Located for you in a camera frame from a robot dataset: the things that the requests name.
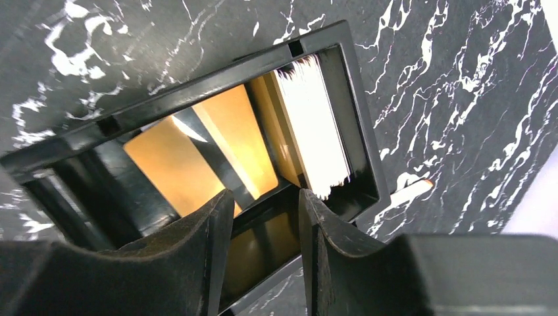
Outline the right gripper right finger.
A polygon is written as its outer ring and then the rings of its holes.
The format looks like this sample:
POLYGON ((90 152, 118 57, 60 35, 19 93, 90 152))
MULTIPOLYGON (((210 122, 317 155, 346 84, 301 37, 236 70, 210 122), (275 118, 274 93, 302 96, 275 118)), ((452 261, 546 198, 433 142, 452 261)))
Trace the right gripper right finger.
POLYGON ((307 189, 299 237, 309 315, 556 315, 557 241, 402 234, 387 244, 307 189))

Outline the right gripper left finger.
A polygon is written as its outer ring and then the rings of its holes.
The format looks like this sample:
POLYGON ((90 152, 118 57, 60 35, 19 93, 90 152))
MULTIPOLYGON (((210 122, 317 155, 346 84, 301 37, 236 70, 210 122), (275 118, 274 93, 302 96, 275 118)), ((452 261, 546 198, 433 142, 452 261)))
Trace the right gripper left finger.
POLYGON ((2 315, 217 315, 234 215, 229 190, 118 250, 1 242, 2 315))

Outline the gold credit card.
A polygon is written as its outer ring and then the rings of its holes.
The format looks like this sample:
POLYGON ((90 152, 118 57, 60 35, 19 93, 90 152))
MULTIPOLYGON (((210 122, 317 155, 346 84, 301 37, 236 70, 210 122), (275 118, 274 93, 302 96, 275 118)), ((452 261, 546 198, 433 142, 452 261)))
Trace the gold credit card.
POLYGON ((181 217, 225 189, 195 147, 192 133, 170 117, 124 144, 124 151, 181 217))
POLYGON ((277 187, 278 179, 245 86, 210 97, 194 105, 193 111, 253 199, 277 187))

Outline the white orange pen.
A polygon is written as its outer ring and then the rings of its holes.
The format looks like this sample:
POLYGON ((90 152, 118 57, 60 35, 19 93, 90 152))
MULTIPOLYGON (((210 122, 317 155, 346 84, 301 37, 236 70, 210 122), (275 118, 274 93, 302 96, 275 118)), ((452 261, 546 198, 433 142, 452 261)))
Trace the white orange pen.
POLYGON ((420 195, 429 192, 433 187, 434 183, 428 179, 419 180, 413 184, 410 184, 394 192, 390 196, 391 203, 387 206, 386 209, 392 209, 404 203, 412 201, 420 195))

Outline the white card stack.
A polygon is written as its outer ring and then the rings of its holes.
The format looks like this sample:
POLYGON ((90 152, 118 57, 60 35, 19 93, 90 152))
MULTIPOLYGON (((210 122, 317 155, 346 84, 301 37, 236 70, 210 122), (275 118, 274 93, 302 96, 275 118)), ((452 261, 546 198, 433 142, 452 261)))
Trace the white card stack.
POLYGON ((349 180, 351 169, 320 59, 309 55, 270 75, 278 88, 305 183, 314 195, 327 200, 334 187, 349 180))

